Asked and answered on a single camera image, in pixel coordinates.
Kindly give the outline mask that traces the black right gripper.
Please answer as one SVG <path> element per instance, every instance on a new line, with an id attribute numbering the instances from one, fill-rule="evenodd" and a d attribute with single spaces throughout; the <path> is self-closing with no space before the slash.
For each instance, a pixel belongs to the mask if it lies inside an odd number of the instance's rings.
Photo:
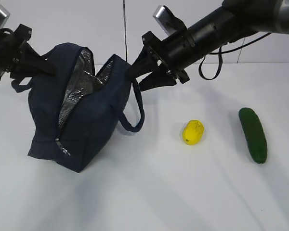
<path id="1" fill-rule="evenodd" d="M 140 81 L 140 91 L 175 86 L 176 80 L 182 84 L 190 80 L 180 64 L 182 56 L 189 54 L 194 47 L 187 27 L 164 40 L 148 31 L 142 35 L 142 40 L 144 47 L 127 71 L 127 79 L 136 79 L 150 73 Z"/>

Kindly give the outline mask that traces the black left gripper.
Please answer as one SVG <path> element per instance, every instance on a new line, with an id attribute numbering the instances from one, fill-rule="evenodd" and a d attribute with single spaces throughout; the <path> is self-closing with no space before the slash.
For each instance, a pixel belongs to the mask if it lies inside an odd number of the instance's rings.
<path id="1" fill-rule="evenodd" d="M 32 29 L 20 24 L 15 31 L 0 29 L 0 81 L 6 72 L 11 79 L 33 77 L 38 74 L 55 76 L 56 68 L 40 56 L 28 43 Z"/>

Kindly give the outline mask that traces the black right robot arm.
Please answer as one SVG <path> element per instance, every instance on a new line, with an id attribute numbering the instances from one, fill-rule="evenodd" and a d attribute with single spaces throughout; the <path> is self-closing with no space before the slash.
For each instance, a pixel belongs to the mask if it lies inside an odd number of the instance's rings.
<path id="1" fill-rule="evenodd" d="M 171 10 L 160 5 L 154 18 L 167 33 L 164 40 L 152 32 L 142 36 L 143 48 L 127 71 L 127 79 L 140 76 L 140 90 L 186 83 L 185 69 L 207 55 L 222 57 L 222 47 L 262 32 L 289 35 L 289 0 L 225 0 L 222 5 L 187 27 Z"/>

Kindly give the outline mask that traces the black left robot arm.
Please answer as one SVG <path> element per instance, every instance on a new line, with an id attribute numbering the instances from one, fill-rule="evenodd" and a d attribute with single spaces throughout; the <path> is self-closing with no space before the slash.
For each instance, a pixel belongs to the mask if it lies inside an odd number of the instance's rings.
<path id="1" fill-rule="evenodd" d="M 28 44 L 31 34 L 32 29 L 23 24 L 15 31 L 0 29 L 0 81 L 5 73 L 15 80 L 55 75 L 56 68 Z"/>

